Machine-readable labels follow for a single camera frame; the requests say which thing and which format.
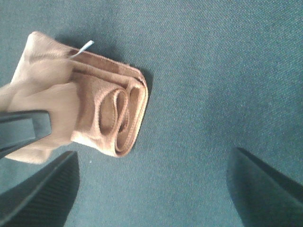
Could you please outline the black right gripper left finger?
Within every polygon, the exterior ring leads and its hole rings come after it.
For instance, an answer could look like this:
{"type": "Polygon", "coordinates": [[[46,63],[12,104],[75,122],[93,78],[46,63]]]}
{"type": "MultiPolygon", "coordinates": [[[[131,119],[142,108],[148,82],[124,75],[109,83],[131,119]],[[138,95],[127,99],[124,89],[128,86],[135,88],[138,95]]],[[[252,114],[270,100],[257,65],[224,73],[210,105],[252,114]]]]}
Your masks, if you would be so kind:
{"type": "Polygon", "coordinates": [[[2,227],[62,227],[80,184],[78,155],[67,151],[0,196],[2,227]]]}

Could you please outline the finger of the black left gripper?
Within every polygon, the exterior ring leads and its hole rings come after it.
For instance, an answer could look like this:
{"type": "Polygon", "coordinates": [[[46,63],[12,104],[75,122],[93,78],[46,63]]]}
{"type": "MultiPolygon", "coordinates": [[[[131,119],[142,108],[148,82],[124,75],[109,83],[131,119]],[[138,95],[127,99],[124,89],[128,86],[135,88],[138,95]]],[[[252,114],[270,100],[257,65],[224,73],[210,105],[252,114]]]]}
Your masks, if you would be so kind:
{"type": "Polygon", "coordinates": [[[0,157],[32,144],[52,133],[48,111],[0,113],[0,157]]]}

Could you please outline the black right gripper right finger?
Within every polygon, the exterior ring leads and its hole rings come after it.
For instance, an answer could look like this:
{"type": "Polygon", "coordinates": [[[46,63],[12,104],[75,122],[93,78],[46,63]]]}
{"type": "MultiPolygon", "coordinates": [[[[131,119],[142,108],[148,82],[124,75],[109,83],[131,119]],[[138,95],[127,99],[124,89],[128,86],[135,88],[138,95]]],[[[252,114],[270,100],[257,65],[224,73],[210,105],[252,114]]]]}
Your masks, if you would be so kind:
{"type": "Polygon", "coordinates": [[[303,186],[247,150],[231,150],[226,182],[244,226],[303,225],[303,186]]]}

